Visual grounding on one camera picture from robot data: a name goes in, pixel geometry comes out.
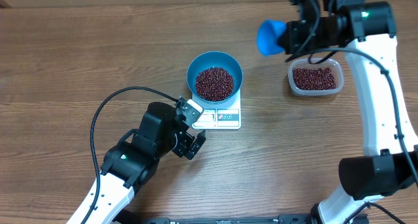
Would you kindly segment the teal round bowl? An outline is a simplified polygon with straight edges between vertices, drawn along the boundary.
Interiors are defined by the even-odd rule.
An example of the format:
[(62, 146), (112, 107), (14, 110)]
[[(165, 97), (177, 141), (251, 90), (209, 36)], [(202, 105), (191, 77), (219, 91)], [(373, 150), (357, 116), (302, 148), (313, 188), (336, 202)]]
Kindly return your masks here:
[[(234, 91), (229, 97), (227, 97), (223, 101), (206, 101), (197, 95), (195, 89), (196, 77), (201, 71), (209, 69), (210, 67), (222, 67), (225, 70), (227, 70), (234, 78)], [(197, 56), (189, 65), (186, 76), (187, 85), (192, 94), (195, 94), (199, 99), (206, 103), (215, 104), (219, 104), (230, 99), (238, 90), (240, 90), (244, 80), (243, 70), (239, 62), (237, 62), (237, 60), (233, 56), (220, 51), (205, 52)]]

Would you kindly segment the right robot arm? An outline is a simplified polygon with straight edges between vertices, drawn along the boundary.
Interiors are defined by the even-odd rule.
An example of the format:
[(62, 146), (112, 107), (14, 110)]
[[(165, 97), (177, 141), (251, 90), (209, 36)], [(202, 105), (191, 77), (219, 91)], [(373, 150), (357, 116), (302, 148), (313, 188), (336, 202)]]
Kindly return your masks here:
[(409, 121), (396, 62), (391, 6), (366, 0), (290, 0), (300, 19), (271, 22), (264, 55), (300, 59), (342, 52), (357, 88), (363, 155), (344, 158), (340, 185), (313, 206), (309, 223), (350, 223), (367, 207), (417, 183), (417, 135)]

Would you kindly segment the blue plastic measuring scoop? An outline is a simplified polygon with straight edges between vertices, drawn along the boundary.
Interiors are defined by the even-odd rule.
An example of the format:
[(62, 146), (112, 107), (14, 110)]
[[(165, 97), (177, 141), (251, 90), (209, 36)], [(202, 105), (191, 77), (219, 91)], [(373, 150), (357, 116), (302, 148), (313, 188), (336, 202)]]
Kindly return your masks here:
[(285, 49), (278, 44), (279, 38), (286, 32), (286, 23), (276, 20), (265, 20), (257, 31), (257, 47), (264, 56), (280, 54)]

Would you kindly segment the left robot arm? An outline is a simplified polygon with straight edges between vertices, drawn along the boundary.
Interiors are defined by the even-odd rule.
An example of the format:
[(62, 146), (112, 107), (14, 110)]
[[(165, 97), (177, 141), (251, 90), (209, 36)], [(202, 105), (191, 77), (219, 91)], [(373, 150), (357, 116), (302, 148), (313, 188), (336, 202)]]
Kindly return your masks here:
[(204, 141), (205, 133), (187, 130), (204, 109), (194, 100), (181, 98), (174, 106), (148, 105), (139, 128), (126, 132), (107, 151), (88, 195), (69, 223), (113, 223), (140, 188), (155, 174), (160, 159), (168, 152), (191, 160)]

